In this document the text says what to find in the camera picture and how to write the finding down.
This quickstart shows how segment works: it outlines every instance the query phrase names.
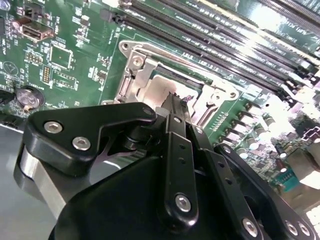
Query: metal screw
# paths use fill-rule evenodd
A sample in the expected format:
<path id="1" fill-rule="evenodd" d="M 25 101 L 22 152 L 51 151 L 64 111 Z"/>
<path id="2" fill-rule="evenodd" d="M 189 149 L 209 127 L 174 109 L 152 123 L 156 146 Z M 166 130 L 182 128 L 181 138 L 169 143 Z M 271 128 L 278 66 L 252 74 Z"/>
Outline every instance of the metal screw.
<path id="1" fill-rule="evenodd" d="M 200 133 L 200 134 L 203 134 L 203 133 L 204 133 L 204 131 L 203 131 L 200 127 L 198 127 L 198 126 L 195 127 L 195 130 L 196 130 L 198 133 Z"/>
<path id="2" fill-rule="evenodd" d="M 144 59 L 140 56 L 134 56 L 132 59 L 133 59 L 133 64 L 136 67 L 141 67 L 142 63 L 144 62 Z"/>
<path id="3" fill-rule="evenodd" d="M 48 133 L 51 134 L 58 134 L 63 130 L 62 125 L 56 121 L 48 121 L 43 127 Z"/>
<path id="4" fill-rule="evenodd" d="M 109 104 L 113 104 L 113 100 L 103 100 L 102 102 L 101 102 L 101 105 L 109 105 Z"/>
<path id="5" fill-rule="evenodd" d="M 147 108 L 147 107 L 144 107 L 144 108 L 143 108 L 143 111 L 144 111 L 146 114 L 148 114 L 148 115 L 153 115 L 153 112 L 152 112 L 149 108 Z"/>
<path id="6" fill-rule="evenodd" d="M 292 233 L 295 236 L 298 236 L 298 230 L 296 229 L 296 227 L 293 226 L 292 223 L 289 221 L 285 221 L 285 223 L 286 223 L 290 233 Z"/>
<path id="7" fill-rule="evenodd" d="M 176 116 L 173 118 L 176 122 L 181 123 L 181 120 L 177 118 Z"/>
<path id="8" fill-rule="evenodd" d="M 227 146 L 224 146 L 223 149 L 226 151 L 227 154 L 231 153 L 230 148 L 228 148 Z"/>
<path id="9" fill-rule="evenodd" d="M 258 236 L 258 229 L 255 224 L 248 218 L 244 218 L 242 220 L 242 224 L 245 230 L 254 238 Z"/>
<path id="10" fill-rule="evenodd" d="M 301 231 L 305 235 L 310 236 L 310 232 L 309 232 L 308 228 L 305 225 L 303 225 L 301 222 L 299 222 L 299 227 L 301 228 Z"/>
<path id="11" fill-rule="evenodd" d="M 191 210 L 191 203 L 189 199 L 182 194 L 175 197 L 175 204 L 182 212 L 188 213 Z"/>
<path id="12" fill-rule="evenodd" d="M 83 137 L 83 136 L 77 136 L 72 140 L 72 145 L 75 149 L 80 151 L 87 151 L 91 147 L 90 141 Z"/>

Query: mounting hole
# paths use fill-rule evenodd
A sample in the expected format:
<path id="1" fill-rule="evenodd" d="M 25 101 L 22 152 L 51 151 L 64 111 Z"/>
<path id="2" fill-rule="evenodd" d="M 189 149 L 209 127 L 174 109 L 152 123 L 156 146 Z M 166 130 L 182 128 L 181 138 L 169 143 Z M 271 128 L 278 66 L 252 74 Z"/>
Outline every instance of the mounting hole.
<path id="1" fill-rule="evenodd" d="M 125 51 L 127 51 L 128 48 L 129 48 L 128 44 L 126 44 L 126 43 L 122 44 L 121 47 L 122 47 L 122 49 L 125 50 Z"/>
<path id="2" fill-rule="evenodd" d="M 150 108 L 144 107 L 143 111 L 148 115 L 153 115 L 153 112 L 152 112 L 152 110 Z"/>
<path id="3" fill-rule="evenodd" d="M 183 165 L 187 163 L 187 161 L 186 161 L 183 157 L 180 157 L 180 158 L 179 158 L 179 161 L 180 161 L 180 163 L 182 163 Z"/>
<path id="4" fill-rule="evenodd" d="M 229 184 L 229 185 L 232 185 L 232 183 L 233 183 L 229 178 L 226 178 L 225 181 L 226 181 L 226 183 Z"/>
<path id="5" fill-rule="evenodd" d="M 181 123 L 181 119 L 180 119 L 180 118 L 178 118 L 178 117 L 175 116 L 173 119 L 174 119 L 177 123 Z"/>

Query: motherboard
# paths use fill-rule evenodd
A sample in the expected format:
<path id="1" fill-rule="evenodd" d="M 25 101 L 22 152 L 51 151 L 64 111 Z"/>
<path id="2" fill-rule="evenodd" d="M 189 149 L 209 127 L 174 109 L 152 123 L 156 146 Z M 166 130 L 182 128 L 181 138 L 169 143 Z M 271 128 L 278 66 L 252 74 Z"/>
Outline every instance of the motherboard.
<path id="1" fill-rule="evenodd" d="M 175 93 L 213 146 L 234 148 L 275 189 L 320 189 L 308 180 L 320 178 L 319 13 L 320 0 L 0 0 L 1 124 L 157 109 Z"/>

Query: surface-mount component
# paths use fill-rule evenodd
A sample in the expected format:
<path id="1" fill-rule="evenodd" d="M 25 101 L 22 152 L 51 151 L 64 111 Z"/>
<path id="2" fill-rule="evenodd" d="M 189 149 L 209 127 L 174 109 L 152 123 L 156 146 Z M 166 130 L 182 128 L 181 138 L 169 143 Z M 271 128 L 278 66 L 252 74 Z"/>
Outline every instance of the surface-mount component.
<path id="1" fill-rule="evenodd" d="M 242 134 L 232 128 L 228 128 L 225 130 L 225 136 L 231 141 L 237 142 L 241 138 Z"/>
<path id="2" fill-rule="evenodd" d="M 288 156 L 287 162 L 300 183 L 314 189 L 320 189 L 319 165 L 310 154 L 298 148 Z"/>
<path id="3" fill-rule="evenodd" d="M 254 102 L 251 102 L 251 101 L 245 105 L 245 109 L 248 113 L 252 115 L 260 116 L 262 113 L 261 107 L 258 104 L 255 104 Z"/>
<path id="4" fill-rule="evenodd" d="M 25 111 L 38 109 L 45 102 L 44 95 L 33 86 L 23 86 L 16 90 L 16 99 Z"/>
<path id="5" fill-rule="evenodd" d="M 239 114 L 238 114 L 238 118 L 241 122 L 243 122 L 244 124 L 246 125 L 251 125 L 255 119 L 254 117 L 252 116 L 252 114 L 246 112 L 246 111 L 241 111 Z"/>
<path id="6" fill-rule="evenodd" d="M 245 125 L 242 121 L 234 119 L 231 123 L 233 130 L 239 133 L 245 133 L 247 129 L 247 125 Z"/>

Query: black plastic arm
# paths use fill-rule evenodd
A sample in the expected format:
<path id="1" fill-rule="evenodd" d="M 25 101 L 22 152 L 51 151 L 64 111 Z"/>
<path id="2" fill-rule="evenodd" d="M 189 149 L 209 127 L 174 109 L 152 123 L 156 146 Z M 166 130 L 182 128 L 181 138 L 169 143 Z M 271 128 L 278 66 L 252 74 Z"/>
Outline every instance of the black plastic arm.
<path id="1" fill-rule="evenodd" d="M 214 151 L 221 154 L 241 179 L 247 180 L 258 205 L 265 231 L 275 240 L 315 240 L 313 229 L 229 146 L 218 145 Z"/>
<path id="2" fill-rule="evenodd" d="M 225 215 L 221 219 L 224 219 L 230 227 L 230 231 L 226 234 L 239 240 L 263 240 L 259 225 L 225 158 L 213 151 L 207 135 L 200 128 L 190 125 L 189 132 L 193 140 L 195 157 L 210 178 L 212 190 L 220 199 L 220 206 L 224 209 Z M 252 230 L 248 231 L 245 227 L 252 227 Z"/>
<path id="3" fill-rule="evenodd" d="M 121 132 L 150 125 L 156 118 L 156 113 L 141 102 L 39 111 L 28 118 L 22 141 L 35 158 L 66 175 L 81 176 L 89 172 L 97 155 L 107 143 L 111 147 Z M 44 125 L 50 121 L 59 123 L 62 131 L 46 131 Z M 89 140 L 88 150 L 73 146 L 77 137 Z"/>
<path id="4" fill-rule="evenodd" d="M 171 231 L 181 233 L 196 224 L 199 216 L 192 143 L 186 138 L 185 121 L 176 114 L 166 117 L 164 131 L 157 210 Z"/>

